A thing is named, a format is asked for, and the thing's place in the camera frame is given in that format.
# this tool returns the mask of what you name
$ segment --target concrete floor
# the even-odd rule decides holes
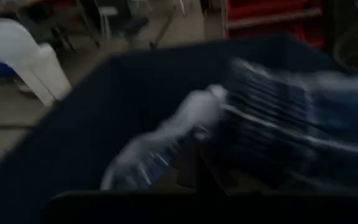
[[[154,40],[163,25],[164,11],[172,7],[171,2],[168,1],[154,0],[152,4],[154,9],[148,14],[150,24],[140,33],[137,49],[148,50],[149,41]],[[172,24],[161,40],[160,47],[166,48],[222,38],[220,15],[204,19],[197,0],[185,0],[185,5],[186,16],[181,14],[180,7],[177,5]],[[62,68],[72,85],[76,85],[109,55],[120,54],[129,49],[127,43],[121,39],[102,40],[100,49],[97,49],[86,37],[77,38],[74,45],[75,53],[68,51],[59,56]],[[48,110],[39,100],[22,96],[14,85],[0,85],[0,124],[36,124]],[[24,130],[0,131],[0,157],[10,150],[24,134]]]

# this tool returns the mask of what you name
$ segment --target floor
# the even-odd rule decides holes
[[[148,50],[149,42],[154,40],[156,33],[163,26],[166,15],[171,9],[172,2],[154,0],[153,11],[149,14],[150,23],[139,36],[137,50]],[[197,0],[185,0],[186,16],[177,5],[171,26],[160,42],[160,47],[167,48],[190,43],[205,42],[221,39],[223,32],[221,16],[211,15],[204,18]],[[59,60],[67,78],[72,85],[81,81],[102,60],[112,54],[121,54],[129,49],[128,44],[121,40],[103,40],[101,48],[97,49],[85,37],[76,37],[74,41],[76,52],[65,52]],[[0,85],[0,124],[36,124],[47,112],[39,100],[23,97],[13,85]],[[12,148],[25,134],[25,130],[0,130],[0,157]]]

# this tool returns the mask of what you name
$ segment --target blue bin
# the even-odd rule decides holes
[[[191,90],[221,83],[234,57],[294,72],[340,70],[289,35],[113,56],[1,159],[0,223],[39,223],[51,197],[97,190],[130,138],[156,128]]]

